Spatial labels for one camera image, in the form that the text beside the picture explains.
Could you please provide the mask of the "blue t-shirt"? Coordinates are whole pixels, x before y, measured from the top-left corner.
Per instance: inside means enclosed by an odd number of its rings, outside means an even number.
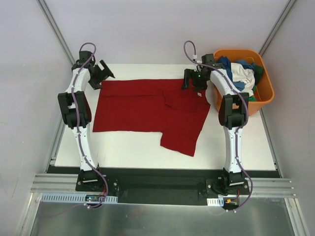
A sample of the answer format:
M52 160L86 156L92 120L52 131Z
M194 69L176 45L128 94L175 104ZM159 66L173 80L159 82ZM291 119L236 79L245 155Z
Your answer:
M218 63L222 63L225 67L225 70L227 72L227 75L229 77L229 79L232 81L232 72L231 72L231 61L228 59L228 57L220 57L217 60ZM237 61L235 61L234 63L239 63L241 64L245 69L250 69L251 63L248 63L246 60L244 59L239 59Z

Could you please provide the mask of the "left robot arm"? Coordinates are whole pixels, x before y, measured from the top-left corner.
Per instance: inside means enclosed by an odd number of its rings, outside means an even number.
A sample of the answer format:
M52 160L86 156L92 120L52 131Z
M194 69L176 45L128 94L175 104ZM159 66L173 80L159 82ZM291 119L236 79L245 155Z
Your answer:
M74 135L80 156L76 191L96 191L106 195L108 190L106 179L100 173L96 155L91 148L92 112L85 95L87 85L94 90L101 89L100 83L108 77L113 78L114 74L103 60L83 63L79 59L72 67L70 85L65 92L58 94L63 122Z

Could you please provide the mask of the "left aluminium corner post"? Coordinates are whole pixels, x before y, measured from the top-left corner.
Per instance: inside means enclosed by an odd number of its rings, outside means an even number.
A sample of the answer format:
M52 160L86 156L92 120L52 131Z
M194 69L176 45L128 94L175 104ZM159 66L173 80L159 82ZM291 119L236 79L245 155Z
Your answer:
M62 51L64 52L67 60L71 65L74 65L76 62L73 53L71 52L63 34L60 30L57 21L55 20L47 2L45 0L36 0L40 10L42 11L46 21L48 22L53 34L55 35L59 45L61 46Z

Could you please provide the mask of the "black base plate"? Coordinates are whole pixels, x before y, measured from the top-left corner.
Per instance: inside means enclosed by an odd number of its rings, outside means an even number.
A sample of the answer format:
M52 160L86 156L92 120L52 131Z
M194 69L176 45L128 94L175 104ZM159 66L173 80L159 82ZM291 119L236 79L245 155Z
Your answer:
M243 173L223 170L98 168L81 170L75 190L124 204L204 206L219 196L247 196L250 186Z

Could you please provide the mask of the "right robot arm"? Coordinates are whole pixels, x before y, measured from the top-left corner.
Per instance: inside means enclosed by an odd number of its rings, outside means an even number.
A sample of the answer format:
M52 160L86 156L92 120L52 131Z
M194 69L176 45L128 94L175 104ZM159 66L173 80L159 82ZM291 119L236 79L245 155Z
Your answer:
M249 95L239 92L223 69L212 66L203 66L199 72L196 69L185 69L182 89L194 86L195 89L203 90L206 89L208 81L211 81L222 95L218 118L224 130L226 145L222 176L211 184L211 190L227 196L247 183L242 166L241 140L243 127L249 119Z

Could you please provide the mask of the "aluminium corner post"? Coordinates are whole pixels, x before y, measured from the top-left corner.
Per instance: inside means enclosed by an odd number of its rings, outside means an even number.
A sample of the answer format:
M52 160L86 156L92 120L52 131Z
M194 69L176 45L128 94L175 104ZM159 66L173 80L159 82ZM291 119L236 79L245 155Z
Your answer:
M64 52L67 60L71 65L74 65L76 62L73 53L71 52L63 34L60 30L57 21L55 20L47 2L45 0L36 0L40 10L42 11L46 21L48 22L53 34L55 35L59 45L61 46L62 51Z
M274 38L276 37L277 33L283 26L284 22L286 21L287 17L291 13L297 2L298 0L288 0L287 3L285 4L283 10L281 11L280 15L275 21L273 27L271 28L268 36L266 37L264 43L262 44L258 52L261 57L263 57L266 51L268 50L269 46L273 42Z

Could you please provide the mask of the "aluminium frame rail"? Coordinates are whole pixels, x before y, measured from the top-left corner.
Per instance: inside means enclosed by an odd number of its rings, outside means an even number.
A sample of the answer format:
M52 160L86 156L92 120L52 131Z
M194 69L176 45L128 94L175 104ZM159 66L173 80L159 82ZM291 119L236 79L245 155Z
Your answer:
M254 197L297 198L293 182L287 178L253 177ZM74 193L77 183L75 174L36 174L31 192Z

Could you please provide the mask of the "red t-shirt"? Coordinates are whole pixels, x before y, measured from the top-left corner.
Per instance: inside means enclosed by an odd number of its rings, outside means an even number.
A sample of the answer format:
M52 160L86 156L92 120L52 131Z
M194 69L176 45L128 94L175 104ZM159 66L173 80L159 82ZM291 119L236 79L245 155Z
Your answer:
M211 105L205 92L181 89L181 79L101 83L94 132L160 132L160 145L194 156Z

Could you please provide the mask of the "white t-shirt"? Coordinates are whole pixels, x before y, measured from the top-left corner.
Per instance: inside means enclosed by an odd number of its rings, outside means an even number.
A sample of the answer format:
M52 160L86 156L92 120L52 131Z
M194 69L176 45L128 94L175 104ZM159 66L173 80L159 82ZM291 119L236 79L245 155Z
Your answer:
M239 92L247 92L253 96L254 74L251 69L245 69L239 63L231 63L232 81Z

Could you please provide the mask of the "right aluminium corner post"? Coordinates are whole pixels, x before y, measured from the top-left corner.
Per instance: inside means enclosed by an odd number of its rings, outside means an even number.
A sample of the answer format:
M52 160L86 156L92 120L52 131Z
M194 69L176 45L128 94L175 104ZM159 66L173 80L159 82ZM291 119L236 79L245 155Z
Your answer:
M263 57L266 51L268 50L269 46L273 42L274 38L276 37L277 33L283 26L284 22L286 21L287 17L291 13L297 2L298 0L288 0L287 3L285 4L283 10L281 11L280 15L275 21L273 27L271 28L268 36L266 37L264 43L262 44L258 52L261 57Z

